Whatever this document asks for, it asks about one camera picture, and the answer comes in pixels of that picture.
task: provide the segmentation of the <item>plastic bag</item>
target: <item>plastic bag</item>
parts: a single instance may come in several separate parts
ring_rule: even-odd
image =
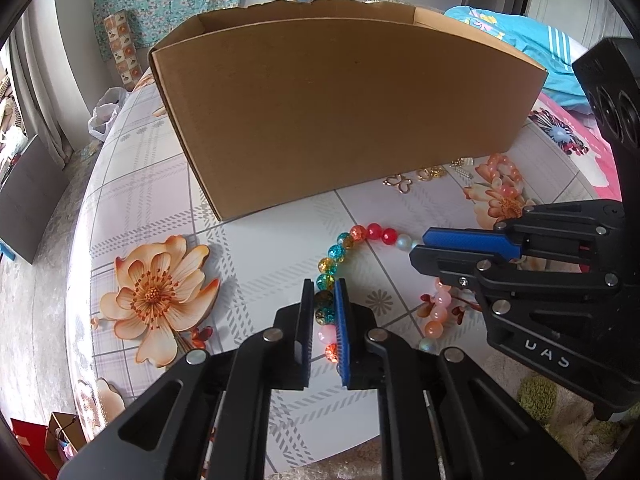
[[[128,97],[124,88],[109,88],[95,105],[94,115],[89,119],[89,134],[104,142]]]

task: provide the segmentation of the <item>screw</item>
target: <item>screw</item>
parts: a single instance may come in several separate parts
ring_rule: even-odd
[[[465,358],[465,353],[460,348],[450,346],[445,348],[444,358],[450,363],[459,363]]]
[[[489,270],[491,269],[491,262],[489,260],[480,260],[478,263],[476,263],[476,269]]]
[[[191,350],[187,354],[187,362],[190,365],[201,365],[204,361],[207,360],[209,354],[207,354],[204,350],[196,348],[195,350]]]
[[[492,305],[491,310],[498,314],[498,316],[501,316],[511,310],[511,303],[507,300],[498,300]]]
[[[369,330],[369,333],[367,333],[367,336],[369,337],[369,339],[375,341],[376,343],[382,343],[383,341],[386,341],[386,338],[389,337],[389,332],[387,332],[384,328],[372,328],[371,330]]]
[[[604,282],[609,286],[616,286],[618,284],[618,277],[611,272],[604,275]]]
[[[269,343],[275,343],[276,341],[280,341],[284,336],[284,332],[279,328],[268,328],[264,332],[262,332],[262,338]]]

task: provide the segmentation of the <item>gray floor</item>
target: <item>gray floor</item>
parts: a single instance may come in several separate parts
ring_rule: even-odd
[[[66,270],[97,141],[72,155],[69,186],[47,225],[31,266],[0,261],[0,411],[47,424],[52,411],[74,413],[66,364]]]

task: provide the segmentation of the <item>brown cardboard box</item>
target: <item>brown cardboard box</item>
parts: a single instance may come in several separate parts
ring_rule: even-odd
[[[56,468],[60,469],[66,462],[66,457],[58,445],[56,430],[62,430],[66,441],[74,449],[74,456],[86,444],[86,439],[77,416],[69,415],[68,413],[51,413],[47,435],[44,440],[44,448]]]
[[[193,16],[149,59],[220,219],[505,151],[546,79],[465,23],[353,0]]]

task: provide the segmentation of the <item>curtain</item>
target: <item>curtain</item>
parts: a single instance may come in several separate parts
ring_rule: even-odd
[[[44,143],[49,155],[64,168],[69,160],[70,146],[47,94],[31,39],[29,9],[15,25],[5,45],[12,86],[25,133],[30,139],[36,135]]]

